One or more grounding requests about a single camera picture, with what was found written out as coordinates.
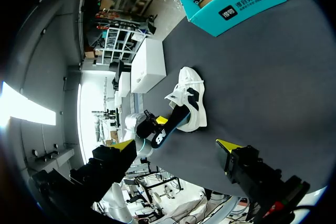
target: desk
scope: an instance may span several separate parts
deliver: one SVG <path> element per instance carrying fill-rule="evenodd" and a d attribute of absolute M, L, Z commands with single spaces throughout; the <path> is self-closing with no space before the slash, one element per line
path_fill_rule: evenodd
<path fill-rule="evenodd" d="M 336 44 L 314 0 L 288 0 L 214 38 L 183 19 L 163 41 L 167 77 L 143 95 L 144 108 L 168 116 L 164 97 L 183 66 L 204 80 L 208 127 L 173 132 L 149 158 L 190 183 L 244 196 L 216 158 L 221 138 L 260 151 L 283 179 L 310 192 L 327 184 L 336 149 Z"/>

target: white cabinet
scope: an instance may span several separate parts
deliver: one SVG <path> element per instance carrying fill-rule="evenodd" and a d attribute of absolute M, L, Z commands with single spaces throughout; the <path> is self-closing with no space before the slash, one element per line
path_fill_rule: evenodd
<path fill-rule="evenodd" d="M 131 92 L 147 93 L 165 77 L 162 42 L 146 38 L 132 62 Z"/>

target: cable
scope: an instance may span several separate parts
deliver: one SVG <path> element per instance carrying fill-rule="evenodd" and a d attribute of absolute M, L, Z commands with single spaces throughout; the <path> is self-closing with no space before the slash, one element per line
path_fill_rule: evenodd
<path fill-rule="evenodd" d="M 207 202 L 206 205 L 205 205 L 205 211 L 204 211 L 204 217 L 203 217 L 203 220 L 205 220 L 205 214 L 206 214 L 207 211 L 208 211 L 208 202 Z"/>
<path fill-rule="evenodd" d="M 195 224 L 196 224 L 196 223 L 197 223 L 197 218 L 196 218 L 196 216 L 194 216 L 194 215 L 186 215 L 186 216 L 182 217 L 180 220 L 174 222 L 173 224 L 177 224 L 177 223 L 180 222 L 182 219 L 184 219 L 185 217 L 189 217 L 189 216 L 192 216 L 192 217 L 195 218 Z"/>
<path fill-rule="evenodd" d="M 246 215 L 247 215 L 247 213 L 243 213 L 239 218 L 230 221 L 229 224 L 231 224 L 231 223 L 233 223 L 233 222 L 236 222 L 237 220 L 239 220 L 240 218 L 242 218 L 242 217 L 244 217 L 244 216 L 246 216 Z"/>
<path fill-rule="evenodd" d="M 212 217 L 212 213 L 215 212 L 216 209 L 217 209 L 216 212 L 218 212 L 219 210 L 221 210 L 221 208 L 223 207 L 224 203 L 227 203 L 231 199 L 232 199 L 232 196 L 227 201 L 224 201 L 224 202 L 220 203 L 217 207 L 215 207 L 206 217 L 203 218 L 202 223 L 207 222 Z"/>
<path fill-rule="evenodd" d="M 187 213 L 187 215 L 185 215 L 184 217 L 189 216 L 189 214 L 190 214 L 191 212 L 193 212 L 197 207 L 200 206 L 200 204 L 202 203 L 202 199 L 203 199 L 204 197 L 205 197 L 205 196 L 203 196 L 203 197 L 201 198 L 201 200 L 199 201 L 199 203 L 198 203 L 193 209 L 191 209 L 190 211 L 187 210 L 187 211 L 185 211 L 185 212 L 183 212 L 183 213 L 181 213 L 181 214 L 179 214 L 179 215 L 172 216 L 172 217 L 167 217 L 167 218 L 165 218 L 164 220 L 158 222 L 157 224 L 162 223 L 162 222 L 164 222 L 164 221 L 167 220 L 167 219 L 172 219 L 172 220 L 174 220 L 173 218 L 175 218 L 175 217 L 177 217 L 177 216 L 180 216 L 180 215 L 182 215 L 182 214 L 185 214 L 186 212 L 188 212 L 188 213 Z M 177 221 L 176 221 L 175 223 L 173 223 L 173 224 L 178 223 L 178 222 L 179 222 L 180 220 L 182 220 L 184 217 L 182 217 L 181 219 L 177 220 Z"/>

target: shoe sole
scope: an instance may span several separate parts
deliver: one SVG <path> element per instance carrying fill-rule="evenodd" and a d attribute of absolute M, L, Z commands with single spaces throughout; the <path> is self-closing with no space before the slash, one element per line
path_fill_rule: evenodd
<path fill-rule="evenodd" d="M 206 113 L 205 113 L 205 108 L 203 105 L 203 95 L 205 92 L 204 84 L 201 84 L 201 90 L 200 90 L 200 95 L 199 95 L 199 102 L 198 102 L 198 119 L 199 119 L 199 127 L 207 127 L 207 120 L 206 120 Z"/>
<path fill-rule="evenodd" d="M 194 72 L 194 74 L 199 77 L 199 81 L 202 80 L 202 78 L 199 76 L 199 74 L 193 68 L 188 67 L 188 69 L 191 72 Z M 199 93 L 200 94 L 199 95 L 199 101 L 197 102 L 197 104 L 198 104 L 198 127 L 196 129 L 192 130 L 192 131 L 197 130 L 199 127 L 207 127 L 206 113 L 205 113 L 205 108 L 204 108 L 204 105 L 203 105 L 203 96 L 204 96 L 204 92 L 205 92 L 205 87 L 204 87 L 203 83 L 201 83 L 200 86 L 201 86 L 201 89 L 199 91 L 200 92 Z"/>

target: shoe lace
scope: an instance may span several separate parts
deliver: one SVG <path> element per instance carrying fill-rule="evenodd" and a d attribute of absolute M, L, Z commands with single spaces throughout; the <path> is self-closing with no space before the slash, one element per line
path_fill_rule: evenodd
<path fill-rule="evenodd" d="M 186 78 L 183 81 L 180 81 L 178 84 L 175 85 L 174 91 L 176 89 L 187 89 L 187 85 L 190 84 L 199 84 L 199 83 L 203 83 L 204 81 L 191 81 L 189 78 Z"/>

